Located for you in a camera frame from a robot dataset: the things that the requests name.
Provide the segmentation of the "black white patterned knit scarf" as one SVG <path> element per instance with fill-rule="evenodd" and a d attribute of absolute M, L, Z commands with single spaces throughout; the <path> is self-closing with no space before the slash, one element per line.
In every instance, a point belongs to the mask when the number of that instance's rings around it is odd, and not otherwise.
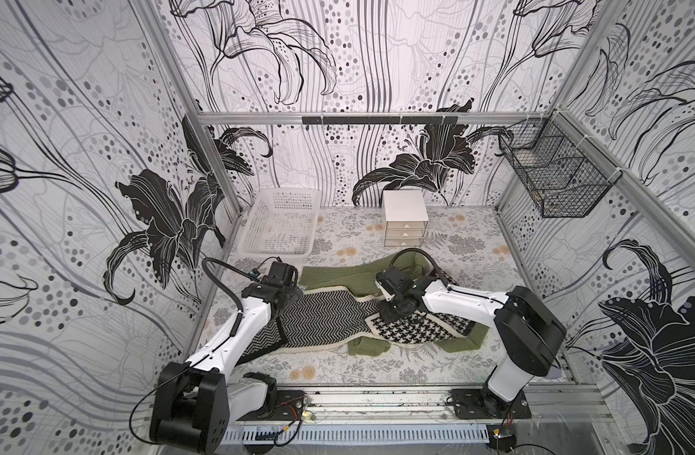
<path fill-rule="evenodd" d="M 387 322 L 379 313 L 380 303 L 375 296 L 358 298 L 343 286 L 308 291 L 260 330 L 237 363 L 277 351 L 328 350 L 356 339 L 401 347 L 436 343 L 448 352 L 473 351 L 489 332 L 465 318 L 422 311 Z"/>

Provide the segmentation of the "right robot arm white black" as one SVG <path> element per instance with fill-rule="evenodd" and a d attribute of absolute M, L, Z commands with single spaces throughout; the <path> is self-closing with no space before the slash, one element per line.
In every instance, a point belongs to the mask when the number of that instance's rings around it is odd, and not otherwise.
<path fill-rule="evenodd" d="M 408 277 L 396 267 L 376 276 L 383 294 L 380 315 L 397 322 L 420 311 L 463 318 L 493 329 L 505 356 L 481 391 L 486 408 L 504 410 L 534 377 L 545 377 L 554 365 L 566 328 L 530 289 L 489 292 L 451 284 L 443 274 Z"/>

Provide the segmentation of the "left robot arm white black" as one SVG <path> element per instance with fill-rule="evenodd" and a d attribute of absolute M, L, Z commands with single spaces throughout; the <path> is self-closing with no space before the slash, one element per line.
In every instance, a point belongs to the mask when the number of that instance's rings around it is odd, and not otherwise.
<path fill-rule="evenodd" d="M 214 265 L 243 272 L 215 258 L 201 262 L 204 274 L 237 309 L 201 349 L 163 368 L 151 392 L 150 444 L 212 454 L 230 424 L 249 414 L 271 416 L 278 409 L 276 380 L 269 375 L 247 373 L 232 385 L 228 380 L 256 336 L 303 296 L 298 270 L 275 261 L 264 275 L 246 274 L 251 283 L 237 294 L 217 277 Z"/>

